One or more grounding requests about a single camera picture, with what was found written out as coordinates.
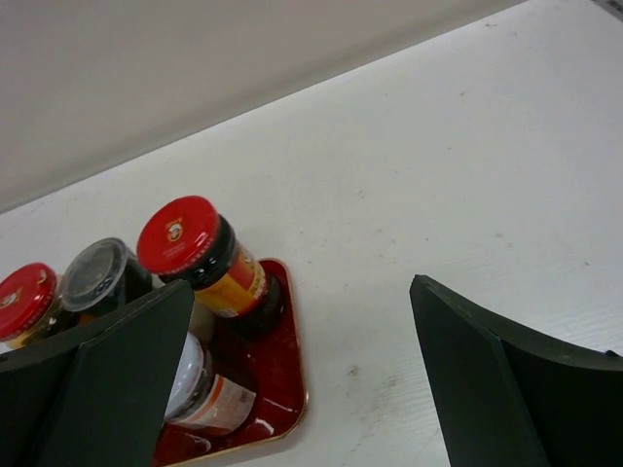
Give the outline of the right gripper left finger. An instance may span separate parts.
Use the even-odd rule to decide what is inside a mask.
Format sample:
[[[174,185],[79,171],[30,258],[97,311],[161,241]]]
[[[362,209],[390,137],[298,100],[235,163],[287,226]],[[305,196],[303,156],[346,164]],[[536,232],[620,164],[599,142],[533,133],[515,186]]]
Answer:
[[[193,304],[174,281],[2,353],[2,465],[151,465]]]

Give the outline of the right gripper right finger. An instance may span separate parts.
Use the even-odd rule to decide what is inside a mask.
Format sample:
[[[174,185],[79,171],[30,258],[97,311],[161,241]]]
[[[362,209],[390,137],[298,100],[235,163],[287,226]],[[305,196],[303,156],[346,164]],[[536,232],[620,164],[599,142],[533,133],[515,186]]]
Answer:
[[[621,465],[621,355],[540,333],[426,275],[410,297],[451,465]]]

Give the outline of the grey lid spice jar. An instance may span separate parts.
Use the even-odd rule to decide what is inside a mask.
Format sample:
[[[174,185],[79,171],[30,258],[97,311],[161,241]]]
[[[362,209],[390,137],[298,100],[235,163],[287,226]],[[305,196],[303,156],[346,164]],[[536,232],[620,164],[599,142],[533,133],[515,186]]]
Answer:
[[[248,368],[222,352],[212,353],[189,333],[165,408],[165,423],[225,436],[249,419],[257,394],[256,377]]]

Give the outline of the clear cap grinder bottle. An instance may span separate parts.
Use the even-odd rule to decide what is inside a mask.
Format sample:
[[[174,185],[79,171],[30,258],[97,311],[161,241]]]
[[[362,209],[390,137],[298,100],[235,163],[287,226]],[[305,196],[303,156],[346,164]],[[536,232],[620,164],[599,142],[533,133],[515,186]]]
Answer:
[[[153,290],[152,274],[119,238],[107,237],[80,252],[60,281],[61,306],[99,317]]]

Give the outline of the red lid dark sauce jar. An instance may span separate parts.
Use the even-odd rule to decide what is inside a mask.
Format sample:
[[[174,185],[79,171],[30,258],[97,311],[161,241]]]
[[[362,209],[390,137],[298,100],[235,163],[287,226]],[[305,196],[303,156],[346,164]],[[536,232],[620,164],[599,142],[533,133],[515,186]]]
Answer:
[[[283,313],[278,279],[206,198],[185,196],[163,206],[143,227],[136,254],[162,282],[188,282],[201,305],[242,333],[268,332]]]

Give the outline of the black cap white bottle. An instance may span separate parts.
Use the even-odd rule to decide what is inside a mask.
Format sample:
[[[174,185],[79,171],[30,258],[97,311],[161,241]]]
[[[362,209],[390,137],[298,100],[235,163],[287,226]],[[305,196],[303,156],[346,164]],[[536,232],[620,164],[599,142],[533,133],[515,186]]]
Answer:
[[[202,343],[209,343],[214,335],[215,315],[201,303],[193,306],[189,332]]]

